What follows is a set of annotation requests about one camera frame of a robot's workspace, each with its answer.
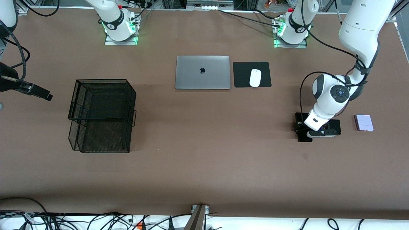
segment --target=black mouse pad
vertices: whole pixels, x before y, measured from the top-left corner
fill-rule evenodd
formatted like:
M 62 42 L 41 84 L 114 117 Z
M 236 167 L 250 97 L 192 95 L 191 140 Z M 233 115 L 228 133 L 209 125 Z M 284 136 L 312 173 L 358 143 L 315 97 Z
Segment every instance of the black mouse pad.
M 271 87 L 270 66 L 266 61 L 233 62 L 234 87 L 251 87 L 250 74 L 252 69 L 261 71 L 259 87 Z

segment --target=white computer mouse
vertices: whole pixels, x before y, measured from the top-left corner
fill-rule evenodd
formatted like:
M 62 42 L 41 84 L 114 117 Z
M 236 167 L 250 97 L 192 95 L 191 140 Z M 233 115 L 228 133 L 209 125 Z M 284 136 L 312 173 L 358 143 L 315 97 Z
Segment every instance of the white computer mouse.
M 261 81 L 261 70 L 252 69 L 252 73 L 250 74 L 250 86 L 251 87 L 258 87 Z

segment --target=mesh basket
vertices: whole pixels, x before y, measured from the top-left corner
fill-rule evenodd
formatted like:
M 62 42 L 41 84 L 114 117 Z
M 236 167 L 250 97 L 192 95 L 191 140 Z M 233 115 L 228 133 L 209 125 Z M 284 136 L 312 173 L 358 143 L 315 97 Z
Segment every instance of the mesh basket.
M 77 80 L 68 119 L 73 150 L 129 153 L 136 92 L 127 80 Z

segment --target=laptop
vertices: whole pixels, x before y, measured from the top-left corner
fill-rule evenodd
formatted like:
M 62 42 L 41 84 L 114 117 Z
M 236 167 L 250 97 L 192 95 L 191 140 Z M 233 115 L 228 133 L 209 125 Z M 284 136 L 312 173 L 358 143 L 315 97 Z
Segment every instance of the laptop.
M 175 88 L 230 89 L 229 56 L 178 56 Z

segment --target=brown table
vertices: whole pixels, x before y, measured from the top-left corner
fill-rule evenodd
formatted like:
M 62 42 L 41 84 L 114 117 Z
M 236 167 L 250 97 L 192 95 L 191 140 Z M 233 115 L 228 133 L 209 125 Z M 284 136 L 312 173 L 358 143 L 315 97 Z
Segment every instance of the brown table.
M 103 45 L 97 20 L 85 9 L 19 17 L 15 35 L 31 52 L 26 80 L 54 98 L 1 93 L 1 197 L 36 198 L 49 212 L 181 214 L 205 203 L 221 216 L 409 217 L 409 65 L 393 23 L 380 33 L 362 96 L 339 117 L 342 135 L 298 143 L 292 123 L 302 79 L 344 74 L 350 56 L 312 39 L 308 49 L 274 48 L 271 27 L 217 11 L 154 11 L 136 46 Z M 342 47 L 336 15 L 314 23 L 318 38 Z M 175 90 L 178 55 L 268 61 L 272 87 Z M 17 49 L 8 47 L 2 61 L 20 62 Z M 70 147 L 75 80 L 98 78 L 128 79 L 137 92 L 130 154 Z M 313 79 L 305 111 L 315 102 Z M 355 114 L 370 114 L 375 131 L 357 131 Z M 0 207 L 39 211 L 15 204 Z

